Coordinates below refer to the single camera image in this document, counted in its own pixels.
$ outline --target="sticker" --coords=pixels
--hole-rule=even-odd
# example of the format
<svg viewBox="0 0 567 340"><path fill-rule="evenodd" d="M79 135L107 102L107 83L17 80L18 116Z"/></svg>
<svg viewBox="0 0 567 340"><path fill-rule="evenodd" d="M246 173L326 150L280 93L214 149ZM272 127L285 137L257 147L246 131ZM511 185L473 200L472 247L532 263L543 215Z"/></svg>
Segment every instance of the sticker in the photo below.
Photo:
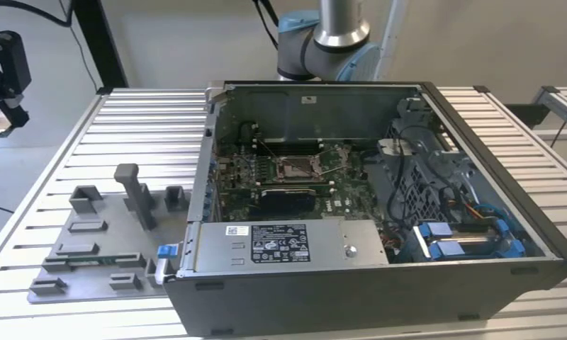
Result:
<svg viewBox="0 0 567 340"><path fill-rule="evenodd" d="M248 236L249 226L246 225L228 225L226 226L226 236Z"/></svg>
<svg viewBox="0 0 567 340"><path fill-rule="evenodd" d="M309 262L306 225L252 225L252 262Z"/></svg>
<svg viewBox="0 0 567 340"><path fill-rule="evenodd" d="M300 97L301 104L314 104L317 102L317 97L314 96L302 96Z"/></svg>

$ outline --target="gray case side panel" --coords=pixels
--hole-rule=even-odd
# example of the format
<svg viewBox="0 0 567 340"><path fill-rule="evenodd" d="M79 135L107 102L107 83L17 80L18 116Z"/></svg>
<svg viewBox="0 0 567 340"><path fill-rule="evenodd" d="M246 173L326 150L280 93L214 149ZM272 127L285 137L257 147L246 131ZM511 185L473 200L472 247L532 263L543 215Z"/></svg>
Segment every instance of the gray case side panel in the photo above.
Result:
<svg viewBox="0 0 567 340"><path fill-rule="evenodd" d="M525 266L536 273L511 273ZM189 335L322 332L487 319L520 294L541 289L560 267L537 261L286 273L182 279L165 289ZM205 284L214 289L196 291Z"/></svg>

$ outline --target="power supply label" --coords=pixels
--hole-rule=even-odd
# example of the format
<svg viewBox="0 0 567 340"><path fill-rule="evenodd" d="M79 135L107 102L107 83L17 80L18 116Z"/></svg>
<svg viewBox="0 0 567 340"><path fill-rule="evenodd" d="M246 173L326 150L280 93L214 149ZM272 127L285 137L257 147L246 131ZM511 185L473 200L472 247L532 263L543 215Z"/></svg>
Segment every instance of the power supply label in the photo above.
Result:
<svg viewBox="0 0 567 340"><path fill-rule="evenodd" d="M252 225L252 261L256 264L309 262L306 225Z"/></svg>

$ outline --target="slotted aluminum worktable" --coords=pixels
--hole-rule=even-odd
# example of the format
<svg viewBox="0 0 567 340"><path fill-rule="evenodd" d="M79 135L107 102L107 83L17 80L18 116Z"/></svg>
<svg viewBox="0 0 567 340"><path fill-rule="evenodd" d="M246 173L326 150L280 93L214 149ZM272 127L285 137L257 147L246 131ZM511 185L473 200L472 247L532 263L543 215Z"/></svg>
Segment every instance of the slotted aluminum worktable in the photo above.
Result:
<svg viewBox="0 0 567 340"><path fill-rule="evenodd" d="M567 237L567 163L491 94L439 88ZM122 162L150 189L193 184L202 90L118 89L97 96L0 234L0 339L184 338L168 298L29 305L26 289L57 240L77 185L122 193ZM521 295L485 322L261 336L256 339L567 339L567 279Z"/></svg>

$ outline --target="barcode sticker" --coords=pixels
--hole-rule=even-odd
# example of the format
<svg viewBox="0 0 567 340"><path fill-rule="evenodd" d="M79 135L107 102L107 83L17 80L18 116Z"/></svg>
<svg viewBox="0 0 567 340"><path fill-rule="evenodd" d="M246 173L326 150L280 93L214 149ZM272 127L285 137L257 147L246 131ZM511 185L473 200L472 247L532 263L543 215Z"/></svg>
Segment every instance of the barcode sticker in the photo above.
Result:
<svg viewBox="0 0 567 340"><path fill-rule="evenodd" d="M226 226L226 236L248 236L249 226L246 225L228 225Z"/></svg>

